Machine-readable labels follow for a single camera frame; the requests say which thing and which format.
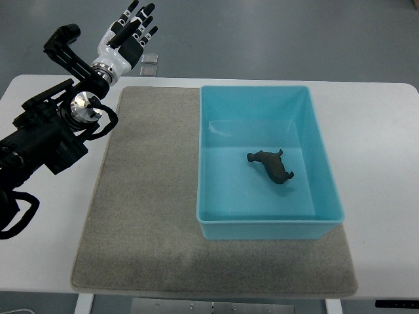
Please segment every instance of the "black cable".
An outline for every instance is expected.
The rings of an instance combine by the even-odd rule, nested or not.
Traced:
[[[10,239],[11,237],[18,235],[31,222],[39,208],[39,200],[29,193],[10,191],[6,192],[6,195],[10,206],[8,210],[13,211],[17,208],[17,211],[19,211],[16,200],[27,201],[31,204],[31,207],[24,213],[22,219],[20,219],[12,228],[7,231],[0,231],[0,240]]]
[[[92,97],[89,98],[90,104],[87,105],[87,108],[96,108],[103,110],[107,113],[109,117],[109,123],[98,133],[92,134],[88,140],[93,141],[95,139],[99,139],[100,137],[103,137],[107,135],[117,124],[118,124],[118,116],[117,114],[109,107],[102,105],[98,98]]]

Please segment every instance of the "small object on floor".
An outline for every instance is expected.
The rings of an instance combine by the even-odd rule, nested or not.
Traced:
[[[141,67],[139,75],[141,77],[155,77],[157,74],[157,67]]]
[[[158,54],[143,54],[140,62],[142,64],[157,64]]]

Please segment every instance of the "gray carpet mat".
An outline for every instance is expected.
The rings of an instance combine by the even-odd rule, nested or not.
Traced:
[[[71,278],[152,298],[341,298],[342,226],[318,240],[209,241],[196,220],[199,89],[125,88]]]

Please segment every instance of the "white robotic hand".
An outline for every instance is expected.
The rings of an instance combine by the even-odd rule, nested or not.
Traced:
[[[151,13],[155,5],[150,3],[146,7],[140,8],[137,14],[130,19],[137,5],[138,0],[134,0],[122,13],[119,20],[112,23],[99,43],[99,57],[92,63],[93,70],[110,86],[114,85],[122,74],[136,66],[143,54],[144,46],[157,32],[157,26],[154,26],[141,37],[145,28],[153,20]]]

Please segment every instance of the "white table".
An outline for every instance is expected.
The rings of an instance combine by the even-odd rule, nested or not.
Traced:
[[[67,76],[16,77],[0,101],[0,139],[21,104]],[[419,298],[419,95],[407,84],[121,78],[125,86],[307,85],[346,214],[359,289],[354,298]],[[107,137],[54,176],[44,166],[20,190],[41,201],[18,236],[0,241],[0,290],[73,292],[70,276]]]

